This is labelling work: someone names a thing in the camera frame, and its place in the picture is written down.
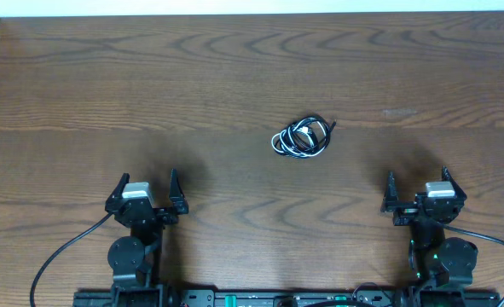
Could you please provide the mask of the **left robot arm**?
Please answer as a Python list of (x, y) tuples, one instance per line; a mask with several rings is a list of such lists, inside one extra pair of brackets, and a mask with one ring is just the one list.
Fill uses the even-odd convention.
[(163, 231), (188, 213), (188, 202), (177, 171), (171, 171), (170, 206), (155, 207), (148, 182), (131, 182), (125, 173), (105, 202), (106, 212), (130, 230), (109, 248), (107, 261), (113, 270), (112, 306), (178, 306), (181, 299), (166, 284), (153, 283), (154, 260), (160, 252)]

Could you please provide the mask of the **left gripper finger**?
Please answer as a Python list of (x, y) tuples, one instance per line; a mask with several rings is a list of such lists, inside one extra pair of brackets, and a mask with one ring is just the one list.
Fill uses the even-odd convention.
[(186, 198), (180, 187), (176, 169), (171, 170), (169, 200), (171, 201), (175, 209), (186, 208)]
[(126, 184), (129, 182), (129, 180), (130, 180), (130, 174), (129, 173), (124, 173), (121, 176), (121, 178), (119, 179), (119, 182), (116, 185), (115, 189), (108, 196), (108, 198), (106, 200), (106, 204), (107, 205), (108, 204), (112, 204), (112, 203), (116, 203), (116, 202), (118, 202), (119, 200), (121, 200), (123, 198), (122, 194), (123, 194), (123, 191), (125, 189)]

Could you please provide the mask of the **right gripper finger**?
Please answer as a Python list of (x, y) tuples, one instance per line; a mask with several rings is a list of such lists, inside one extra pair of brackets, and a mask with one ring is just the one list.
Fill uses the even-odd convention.
[(466, 199), (466, 193), (462, 190), (460, 185), (455, 181), (455, 179), (452, 177), (452, 175), (449, 172), (449, 169), (447, 166), (443, 166), (441, 170), (441, 178), (445, 182), (450, 182), (453, 190), (455, 191), (455, 198), (459, 199)]
[(386, 179), (385, 194), (383, 198), (383, 207), (392, 207), (398, 202), (398, 193), (395, 182), (394, 173), (392, 171), (388, 172), (388, 177)]

